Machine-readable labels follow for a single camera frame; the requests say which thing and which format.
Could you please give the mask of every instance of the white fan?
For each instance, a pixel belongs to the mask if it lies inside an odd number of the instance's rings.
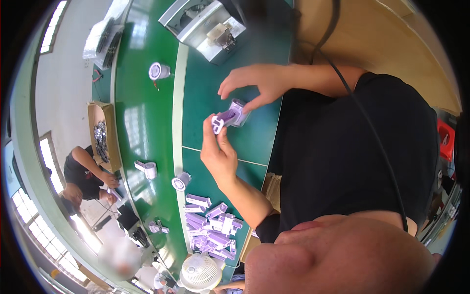
[[[208,294],[222,279],[225,262],[194,253],[183,262],[178,286],[191,292]]]

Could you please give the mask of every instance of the metal machine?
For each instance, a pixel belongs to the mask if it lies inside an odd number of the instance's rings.
[[[246,39],[246,28],[217,0],[176,0],[158,20],[183,44],[222,64]]]

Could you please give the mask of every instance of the dark t-shirt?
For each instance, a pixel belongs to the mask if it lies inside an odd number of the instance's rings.
[[[93,148],[91,146],[88,146],[85,150],[93,157]],[[100,186],[104,185],[103,181],[73,159],[72,152],[65,159],[63,175],[67,183],[76,184],[82,190],[83,200],[100,198]]]
[[[419,228],[439,158],[436,113],[414,88],[386,74],[363,74],[354,93],[385,148],[405,214]],[[303,102],[282,139],[281,214],[256,228],[261,242],[272,243],[282,231],[322,215],[399,212],[379,146],[354,100],[299,89],[289,94]]]

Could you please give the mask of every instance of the person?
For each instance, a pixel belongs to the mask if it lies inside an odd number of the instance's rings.
[[[236,88],[257,86],[260,95],[244,112],[288,91],[277,131],[284,128],[278,134],[283,137],[276,135],[282,143],[280,212],[236,176],[237,153],[226,127],[215,136],[214,114],[203,122],[201,160],[262,242],[245,261],[246,294],[414,293],[435,267],[433,256],[414,236],[424,222],[435,179],[436,113],[396,77],[351,66],[338,69],[383,144],[408,233],[374,133],[332,67],[256,64],[235,69],[218,94],[227,99]]]
[[[153,280],[154,293],[156,294],[169,294],[177,293],[178,286],[175,285],[173,288],[170,288],[166,284],[166,277],[162,273],[157,273]]]
[[[62,196],[70,201],[77,211],[82,200],[104,199],[110,205],[117,200],[107,190],[100,188],[104,184],[109,188],[117,188],[119,181],[114,174],[105,172],[96,164],[92,146],[85,149],[77,146],[72,149],[65,159],[63,175],[66,184]]]
[[[215,294],[242,294],[245,289],[245,274],[234,274],[230,283],[218,285],[213,290]]]

